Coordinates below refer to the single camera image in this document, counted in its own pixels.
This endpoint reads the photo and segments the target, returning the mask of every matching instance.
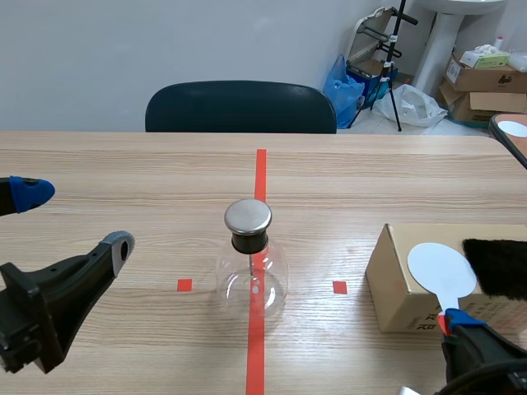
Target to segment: blue plastic bag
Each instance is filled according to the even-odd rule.
[[[324,84],[324,94],[333,103],[337,114],[337,128],[345,129],[352,122],[363,91],[364,84],[346,74],[344,55],[339,55]]]

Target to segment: sink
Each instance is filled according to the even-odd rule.
[[[417,0],[417,3],[437,12],[437,17],[413,85],[427,95],[434,96],[441,84],[464,16],[493,12],[503,6],[506,0]]]
[[[442,14],[482,15],[502,6],[506,0],[417,0],[429,10]]]

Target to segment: white plastic bag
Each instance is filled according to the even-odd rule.
[[[508,65],[519,72],[527,72],[527,52],[511,53]]]
[[[437,102],[430,96],[410,85],[402,85],[394,90],[394,99],[401,123],[426,128],[435,125],[447,114],[447,111],[437,105]],[[394,106],[389,93],[375,102],[373,113],[392,121],[395,120]]]

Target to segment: sink pedestal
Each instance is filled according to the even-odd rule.
[[[464,15],[437,13],[436,24],[413,80],[413,85],[427,95],[433,97],[437,93],[463,18]]]

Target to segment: floor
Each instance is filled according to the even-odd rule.
[[[350,129],[339,129],[338,134],[427,134],[427,135],[450,135],[450,136],[483,136],[489,137],[485,129],[467,128],[458,125],[448,119],[442,119],[438,124],[429,128],[401,123],[402,132],[397,130],[397,123],[389,119],[374,115],[369,109],[365,109]]]

